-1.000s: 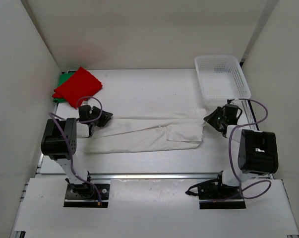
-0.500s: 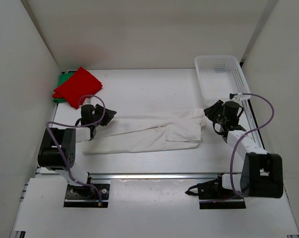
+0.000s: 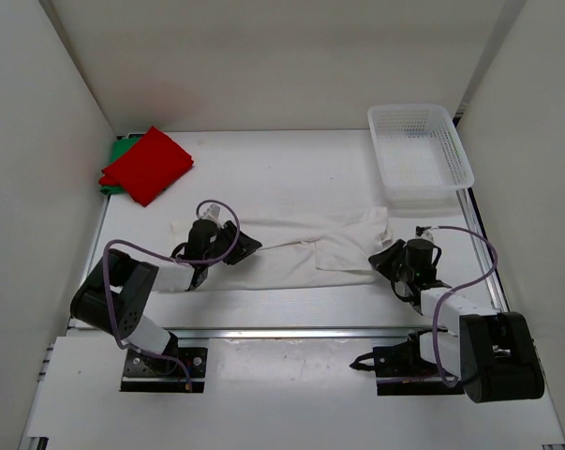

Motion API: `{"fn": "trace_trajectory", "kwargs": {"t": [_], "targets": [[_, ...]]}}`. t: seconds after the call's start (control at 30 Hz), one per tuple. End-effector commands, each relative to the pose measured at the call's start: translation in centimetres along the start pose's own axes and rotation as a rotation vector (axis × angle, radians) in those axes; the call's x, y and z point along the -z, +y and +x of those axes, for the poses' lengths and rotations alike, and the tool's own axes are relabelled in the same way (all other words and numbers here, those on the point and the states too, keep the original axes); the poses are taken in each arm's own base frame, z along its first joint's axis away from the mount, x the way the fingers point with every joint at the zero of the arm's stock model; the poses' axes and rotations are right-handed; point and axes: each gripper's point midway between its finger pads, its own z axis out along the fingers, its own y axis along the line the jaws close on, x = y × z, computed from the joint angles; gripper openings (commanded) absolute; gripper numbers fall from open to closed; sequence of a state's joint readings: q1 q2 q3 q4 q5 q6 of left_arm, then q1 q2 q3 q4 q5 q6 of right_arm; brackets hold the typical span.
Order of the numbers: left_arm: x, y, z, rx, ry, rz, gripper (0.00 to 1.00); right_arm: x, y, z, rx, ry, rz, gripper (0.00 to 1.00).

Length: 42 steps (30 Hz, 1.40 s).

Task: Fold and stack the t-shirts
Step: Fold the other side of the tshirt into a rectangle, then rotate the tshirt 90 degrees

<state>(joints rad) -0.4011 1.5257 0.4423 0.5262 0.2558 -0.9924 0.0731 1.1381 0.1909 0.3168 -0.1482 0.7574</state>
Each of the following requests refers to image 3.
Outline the white t shirt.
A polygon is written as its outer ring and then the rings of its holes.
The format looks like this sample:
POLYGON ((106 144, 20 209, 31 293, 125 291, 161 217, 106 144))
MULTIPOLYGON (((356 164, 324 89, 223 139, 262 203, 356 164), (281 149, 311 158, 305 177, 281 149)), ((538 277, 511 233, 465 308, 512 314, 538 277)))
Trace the white t shirt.
POLYGON ((392 242, 388 210, 315 210, 294 215, 244 215, 241 230, 262 247, 235 264, 209 270, 202 291, 281 290, 368 284, 368 258, 392 242))

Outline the red t shirt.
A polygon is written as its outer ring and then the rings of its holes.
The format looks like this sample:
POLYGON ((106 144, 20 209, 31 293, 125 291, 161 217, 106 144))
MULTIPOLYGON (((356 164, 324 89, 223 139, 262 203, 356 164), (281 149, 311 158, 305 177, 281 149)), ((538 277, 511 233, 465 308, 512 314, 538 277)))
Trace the red t shirt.
POLYGON ((124 155, 101 170, 143 207, 194 165, 191 155, 167 134, 150 127, 124 155))

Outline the green t shirt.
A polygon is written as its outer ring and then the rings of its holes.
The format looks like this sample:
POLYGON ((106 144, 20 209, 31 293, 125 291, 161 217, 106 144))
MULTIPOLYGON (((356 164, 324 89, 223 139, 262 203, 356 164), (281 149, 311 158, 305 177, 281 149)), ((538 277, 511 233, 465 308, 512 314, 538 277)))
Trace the green t shirt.
MULTIPOLYGON (((124 155, 134 144, 138 142, 139 137, 132 137, 132 138, 123 138, 121 140, 116 141, 112 145, 112 152, 109 164, 112 164, 122 155, 124 155)), ((117 181, 112 180, 108 175, 104 172, 101 173, 101 176, 98 180, 99 184, 99 191, 106 196, 109 195, 117 195, 124 193, 125 190, 120 186, 117 181)))

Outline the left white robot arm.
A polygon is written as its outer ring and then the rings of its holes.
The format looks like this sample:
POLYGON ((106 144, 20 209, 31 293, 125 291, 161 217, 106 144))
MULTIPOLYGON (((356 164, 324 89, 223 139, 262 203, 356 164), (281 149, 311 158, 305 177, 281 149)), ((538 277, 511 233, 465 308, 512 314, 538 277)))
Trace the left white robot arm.
POLYGON ((144 315, 150 293, 195 291, 211 266, 235 265, 261 247, 230 220, 200 218, 162 265, 110 248, 74 294, 70 315, 142 354, 156 374, 168 375, 179 362, 178 339, 144 315))

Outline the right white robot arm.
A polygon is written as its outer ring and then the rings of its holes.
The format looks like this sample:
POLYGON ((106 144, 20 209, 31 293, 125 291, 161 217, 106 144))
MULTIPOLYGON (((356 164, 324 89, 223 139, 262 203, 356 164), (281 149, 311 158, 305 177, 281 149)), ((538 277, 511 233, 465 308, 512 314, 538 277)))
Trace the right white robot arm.
POLYGON ((358 356, 382 395, 466 394, 475 403, 541 398, 544 377, 525 317, 479 307, 438 278, 442 251, 431 240, 397 240, 371 266, 394 295, 431 319, 428 330, 358 356))

